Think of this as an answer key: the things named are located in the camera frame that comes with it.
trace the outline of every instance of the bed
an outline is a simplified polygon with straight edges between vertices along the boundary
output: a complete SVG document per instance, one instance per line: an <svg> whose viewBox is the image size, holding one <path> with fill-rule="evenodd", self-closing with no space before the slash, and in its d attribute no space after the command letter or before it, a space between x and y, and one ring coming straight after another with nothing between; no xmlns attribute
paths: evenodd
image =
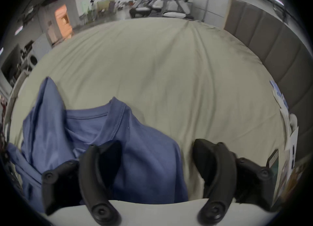
<svg viewBox="0 0 313 226"><path fill-rule="evenodd" d="M139 18L99 25L43 57L15 101L10 142L50 76L67 109L106 104L113 96L137 119L180 146L190 200L203 195L192 161L196 138L224 142L259 165L275 149L284 164L284 121L261 60L228 31L176 18Z"/></svg>

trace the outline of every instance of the doorway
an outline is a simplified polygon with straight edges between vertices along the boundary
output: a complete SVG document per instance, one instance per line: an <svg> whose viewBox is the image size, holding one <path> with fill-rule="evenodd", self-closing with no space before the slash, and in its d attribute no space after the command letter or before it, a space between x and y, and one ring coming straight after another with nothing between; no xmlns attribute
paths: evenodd
<svg viewBox="0 0 313 226"><path fill-rule="evenodd" d="M70 38L72 33L72 26L69 23L66 5L61 6L55 11L55 19L59 26L62 37Z"/></svg>

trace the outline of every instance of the paper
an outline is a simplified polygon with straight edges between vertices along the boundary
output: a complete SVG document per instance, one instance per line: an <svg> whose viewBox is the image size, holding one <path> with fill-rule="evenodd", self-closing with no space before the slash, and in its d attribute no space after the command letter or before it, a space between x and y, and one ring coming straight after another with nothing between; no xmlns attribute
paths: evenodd
<svg viewBox="0 0 313 226"><path fill-rule="evenodd" d="M276 90L277 95L283 100L284 105L286 106L286 108L289 109L288 105L287 105L287 101L286 101L284 95L280 92L280 89L277 86L277 84L273 80L270 80L269 82L273 86L273 88Z"/></svg>

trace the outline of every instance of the person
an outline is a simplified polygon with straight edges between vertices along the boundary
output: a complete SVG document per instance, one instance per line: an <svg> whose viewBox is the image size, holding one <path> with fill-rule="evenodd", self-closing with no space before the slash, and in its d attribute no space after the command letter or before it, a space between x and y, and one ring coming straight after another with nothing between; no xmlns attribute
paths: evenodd
<svg viewBox="0 0 313 226"><path fill-rule="evenodd" d="M97 18L97 4L95 4L94 0L90 0L91 3L91 11L92 11L92 20L96 20Z"/></svg>

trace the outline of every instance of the exercise machine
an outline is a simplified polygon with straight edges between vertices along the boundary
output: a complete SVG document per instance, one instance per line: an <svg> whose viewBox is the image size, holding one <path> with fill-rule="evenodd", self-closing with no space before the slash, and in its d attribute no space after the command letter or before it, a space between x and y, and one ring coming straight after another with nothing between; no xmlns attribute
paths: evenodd
<svg viewBox="0 0 313 226"><path fill-rule="evenodd" d="M155 3L161 1L161 6L156 6ZM178 10L169 10L168 3L176 2ZM177 17L193 20L190 16L190 9L186 4L186 0L137 0L129 11L131 18L136 15L140 17Z"/></svg>

